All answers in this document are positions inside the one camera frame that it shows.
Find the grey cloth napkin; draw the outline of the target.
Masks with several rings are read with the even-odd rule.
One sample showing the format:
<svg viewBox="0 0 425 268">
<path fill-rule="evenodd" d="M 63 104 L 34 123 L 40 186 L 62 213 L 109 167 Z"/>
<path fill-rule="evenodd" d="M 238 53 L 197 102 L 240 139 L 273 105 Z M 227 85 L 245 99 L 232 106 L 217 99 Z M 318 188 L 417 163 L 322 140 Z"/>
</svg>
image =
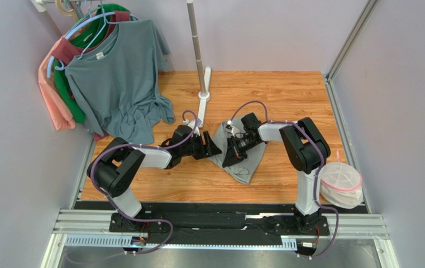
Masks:
<svg viewBox="0 0 425 268">
<path fill-rule="evenodd" d="M 261 143 L 248 150 L 246 152 L 247 159 L 244 159 L 238 164 L 232 165 L 230 167 L 222 167 L 223 161 L 225 159 L 225 153 L 227 151 L 226 139 L 229 137 L 228 132 L 226 131 L 226 124 L 227 121 L 223 121 L 216 129 L 212 137 L 212 141 L 222 151 L 222 154 L 209 157 L 208 160 L 213 162 L 226 173 L 230 174 L 236 181 L 245 185 L 249 185 L 254 172 L 257 170 L 262 161 L 266 149 L 266 144 Z"/>
</svg>

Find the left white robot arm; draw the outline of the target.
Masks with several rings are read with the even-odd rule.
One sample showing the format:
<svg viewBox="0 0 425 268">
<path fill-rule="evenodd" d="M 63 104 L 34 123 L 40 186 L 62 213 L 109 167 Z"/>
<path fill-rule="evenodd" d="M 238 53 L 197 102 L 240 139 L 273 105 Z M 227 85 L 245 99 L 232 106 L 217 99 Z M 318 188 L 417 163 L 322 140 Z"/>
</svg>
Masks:
<svg viewBox="0 0 425 268">
<path fill-rule="evenodd" d="M 130 185 L 140 168 L 172 169 L 183 157 L 205 159 L 222 153 L 207 131 L 181 125 L 160 146 L 143 146 L 115 138 L 88 166 L 87 176 L 114 207 L 130 218 L 142 210 Z"/>
</svg>

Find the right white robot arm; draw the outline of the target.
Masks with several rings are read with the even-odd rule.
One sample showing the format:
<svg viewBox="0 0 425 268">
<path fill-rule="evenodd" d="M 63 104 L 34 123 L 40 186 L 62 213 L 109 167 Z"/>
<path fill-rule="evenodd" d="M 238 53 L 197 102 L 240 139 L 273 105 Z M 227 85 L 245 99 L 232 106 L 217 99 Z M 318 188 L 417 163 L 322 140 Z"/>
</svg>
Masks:
<svg viewBox="0 0 425 268">
<path fill-rule="evenodd" d="M 259 144 L 282 142 L 292 166 L 298 174 L 298 194 L 294 212 L 297 226 L 311 228 L 321 217 L 318 200 L 319 182 L 315 178 L 318 169 L 326 164 L 331 149 L 318 127 L 309 117 L 288 123 L 261 122 L 256 114 L 249 113 L 241 118 L 242 137 L 227 138 L 224 168 L 247 159 L 247 152 Z"/>
</svg>

